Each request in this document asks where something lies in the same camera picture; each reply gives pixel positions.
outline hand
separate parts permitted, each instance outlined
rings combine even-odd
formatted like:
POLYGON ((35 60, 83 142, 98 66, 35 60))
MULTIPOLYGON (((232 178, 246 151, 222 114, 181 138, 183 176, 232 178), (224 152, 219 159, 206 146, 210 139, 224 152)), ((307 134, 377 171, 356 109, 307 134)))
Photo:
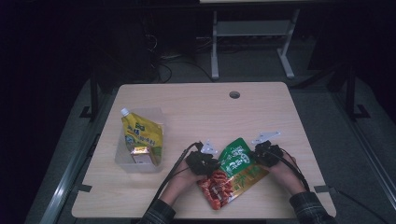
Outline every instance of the hand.
POLYGON ((169 180, 163 194, 160 199, 169 204, 173 205, 177 197, 188 189, 191 185, 196 183, 198 180, 204 179, 205 175, 195 175, 186 161, 182 161, 181 164, 176 168, 175 174, 172 179, 169 180))
MULTIPOLYGON (((296 159, 294 157, 289 156, 286 153, 283 153, 283 158, 290 162, 294 167, 296 167, 296 159)), ((304 188, 303 183, 300 179, 294 174, 294 172, 282 161, 279 161, 276 165, 272 167, 265 167, 263 168, 269 171, 271 174, 274 175, 276 182, 286 188, 286 190, 291 194, 297 194, 301 192, 305 192, 306 189, 304 188)))

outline table surface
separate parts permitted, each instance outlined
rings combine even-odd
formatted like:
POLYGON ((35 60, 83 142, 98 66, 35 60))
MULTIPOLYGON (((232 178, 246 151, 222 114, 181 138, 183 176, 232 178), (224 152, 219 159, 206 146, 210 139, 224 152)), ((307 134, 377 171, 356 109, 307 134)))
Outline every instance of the table surface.
MULTIPOLYGON (((120 87, 93 154, 72 214, 75 217, 142 217, 170 169, 191 143, 210 139, 222 151, 238 137, 249 142, 260 132, 293 155, 310 184, 325 182, 304 132, 289 90, 281 82, 140 84, 120 87), (229 93, 238 91, 233 99, 229 93), (127 174, 115 163, 124 108, 160 107, 165 116, 163 170, 155 174, 127 174)), ((266 176, 218 211, 193 186, 177 200, 176 218, 293 218, 289 194, 271 175, 266 176)), ((335 216, 330 194, 318 193, 335 216)))

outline black wire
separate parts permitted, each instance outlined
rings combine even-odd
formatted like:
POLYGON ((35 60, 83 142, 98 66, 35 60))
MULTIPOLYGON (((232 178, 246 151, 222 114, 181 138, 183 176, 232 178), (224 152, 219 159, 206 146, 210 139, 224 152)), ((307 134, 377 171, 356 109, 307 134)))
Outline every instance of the black wire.
POLYGON ((154 204, 154 202, 160 197, 161 192, 163 192, 163 188, 165 187, 165 185, 169 182, 170 179, 172 179, 172 177, 174 176, 174 172, 176 170, 176 168, 181 164, 181 162, 184 160, 184 158, 186 157, 187 153, 189 152, 190 148, 196 146, 197 143, 193 143, 191 144, 188 148, 183 150, 183 153, 181 153, 180 157, 178 158, 177 162, 175 163, 175 165, 172 167, 171 171, 169 172, 169 174, 166 176, 165 180, 161 183, 160 187, 157 190, 157 193, 155 194, 154 198, 152 199, 150 205, 148 206, 148 210, 150 209, 150 207, 154 204))
POLYGON ((160 82, 161 83, 166 83, 166 82, 168 82, 171 79, 171 77, 173 75, 172 69, 170 67, 166 66, 163 63, 160 63, 159 66, 165 67, 166 69, 169 70, 169 77, 165 81, 163 81, 163 79, 161 78, 161 74, 160 73, 158 74, 158 79, 160 80, 160 82))
MULTIPOLYGON (((285 149, 282 149, 282 148, 281 148, 281 150, 282 150, 283 152, 286 152, 288 155, 290 155, 285 149)), ((304 188, 306 189, 306 191, 308 191, 308 192, 311 191, 311 190, 309 189, 308 182, 306 181, 306 179, 305 179, 303 173, 301 172, 300 168, 298 168, 297 164, 295 164, 295 162, 293 162, 293 163, 297 166, 297 168, 296 168, 295 166, 293 166, 290 162, 286 161, 283 157, 279 157, 279 156, 277 156, 275 153, 270 152, 270 151, 265 150, 265 149, 264 149, 263 151, 266 152, 266 153, 268 153, 268 154, 271 154, 272 156, 276 157, 277 159, 279 159, 280 161, 282 161, 283 163, 285 163, 285 165, 287 165, 287 166, 294 172, 294 174, 297 176, 297 178, 300 179, 300 181, 303 183, 304 188)))
POLYGON ((186 170, 188 170, 188 169, 190 169, 190 166, 187 167, 187 168, 184 168, 183 170, 181 170, 181 171, 179 171, 179 172, 177 172, 177 173, 175 173, 174 175, 172 175, 172 178, 173 178, 175 175, 178 175, 178 174, 180 174, 181 172, 186 171, 186 170))
POLYGON ((202 68, 201 66, 199 66, 199 65, 196 64, 196 63, 190 63, 190 62, 168 62, 168 63, 188 63, 188 64, 191 64, 191 65, 194 65, 194 66, 196 66, 197 68, 201 69, 201 71, 203 71, 203 72, 205 73, 205 75, 206 75, 212 82, 215 81, 215 80, 205 71, 204 68, 202 68))
POLYGON ((389 224, 384 218, 382 218, 378 213, 376 213, 375 211, 373 211, 372 209, 370 209, 369 207, 367 207, 366 205, 364 205, 363 203, 359 202, 358 200, 352 198, 351 196, 347 195, 346 193, 344 193, 341 190, 338 190, 332 186, 328 186, 330 189, 335 189, 336 192, 340 193, 341 195, 343 195, 344 197, 348 198, 350 201, 356 203, 357 205, 360 205, 361 207, 363 207, 364 209, 366 209, 367 211, 369 211, 372 215, 374 215, 375 217, 377 217, 378 219, 380 219, 382 222, 389 224))

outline clear plastic container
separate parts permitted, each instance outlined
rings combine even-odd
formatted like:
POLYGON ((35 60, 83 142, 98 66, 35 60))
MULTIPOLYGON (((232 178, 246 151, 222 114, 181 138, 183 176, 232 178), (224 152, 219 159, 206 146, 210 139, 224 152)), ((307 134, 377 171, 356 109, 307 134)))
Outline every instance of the clear plastic container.
MULTIPOLYGON (((160 124, 163 127, 163 134, 165 129, 165 116, 159 107, 154 108, 137 108, 130 109, 132 113, 135 113, 143 118, 149 119, 157 124, 160 124)), ((118 164, 126 173, 158 173, 163 169, 162 161, 159 162, 158 166, 154 164, 148 163, 135 163, 134 159, 132 159, 130 151, 127 149, 125 144, 124 132, 122 129, 122 123, 120 121, 120 137, 119 143, 117 146, 115 162, 118 164)))

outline round hole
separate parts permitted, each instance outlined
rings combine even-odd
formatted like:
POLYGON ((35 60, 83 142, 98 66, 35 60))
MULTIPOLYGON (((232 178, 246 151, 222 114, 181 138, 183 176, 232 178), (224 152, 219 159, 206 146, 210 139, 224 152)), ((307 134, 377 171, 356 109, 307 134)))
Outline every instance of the round hole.
POLYGON ((239 91, 230 91, 230 97, 233 99, 238 99, 241 96, 239 91))

